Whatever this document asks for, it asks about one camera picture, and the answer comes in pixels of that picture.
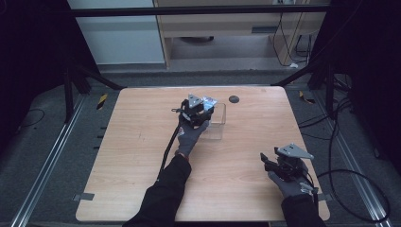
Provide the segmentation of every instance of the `person's arm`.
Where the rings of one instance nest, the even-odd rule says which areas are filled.
[[[123,226],[173,226],[191,165],[176,155],[148,188],[139,212]]]
[[[304,174],[307,174],[307,167],[304,164]],[[285,182],[280,179],[273,171],[269,171],[269,178],[280,188],[284,200],[281,203],[284,218],[288,227],[308,226],[323,227],[326,226],[319,216],[318,210],[313,203],[312,196],[302,188],[300,182],[304,179],[294,179]]]
[[[208,121],[197,129],[182,124],[178,133],[179,146],[170,164],[159,174],[156,183],[148,188],[139,212],[124,223],[124,227],[173,226],[183,199],[186,180],[191,173],[189,154],[206,130]]]
[[[288,227],[308,226],[323,227],[326,226],[318,214],[312,197],[308,194],[287,197],[281,203],[284,218]]]

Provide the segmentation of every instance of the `gray glove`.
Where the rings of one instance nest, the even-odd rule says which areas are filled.
[[[208,126],[209,126],[209,121],[204,121],[201,126],[197,127],[196,129],[193,129],[187,123],[183,122],[177,134],[178,141],[180,142],[180,144],[178,145],[178,149],[175,153],[176,154],[181,153],[186,158],[188,158],[189,154],[192,151],[192,148],[198,142],[201,133],[205,131]]]
[[[303,164],[304,174],[307,175],[307,167]],[[285,182],[281,178],[275,174],[273,171],[268,172],[269,178],[274,181],[278,188],[280,188],[281,193],[283,193],[283,197],[293,197],[303,194],[308,194],[312,190],[312,186],[305,180],[305,178],[300,177],[297,179],[293,179],[290,182]]]

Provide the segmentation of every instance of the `black puck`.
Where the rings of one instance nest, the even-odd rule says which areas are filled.
[[[238,96],[230,96],[230,97],[228,98],[228,100],[229,100],[231,103],[237,103],[237,102],[239,102],[239,97],[238,97]]]

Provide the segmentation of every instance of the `wooden tabletop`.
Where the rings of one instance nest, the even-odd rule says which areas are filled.
[[[80,201],[78,220],[121,221],[138,212],[178,123],[171,109],[180,108],[188,94],[224,103],[226,123],[221,139],[201,138],[194,147],[176,220],[284,220],[283,197],[264,170],[260,152],[275,160],[274,147],[295,143],[305,149],[305,144],[285,90],[261,86],[122,90],[85,187],[85,193],[95,196]],[[231,103],[230,96],[238,96],[239,102]],[[177,147],[175,140],[166,164]],[[319,187],[313,166],[305,163]],[[329,218],[324,201],[320,214]]]

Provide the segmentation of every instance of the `transparent container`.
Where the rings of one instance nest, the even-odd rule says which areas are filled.
[[[223,137],[223,130],[226,121],[226,105],[217,103],[212,118],[209,121],[209,126],[200,135],[200,139],[220,140]]]

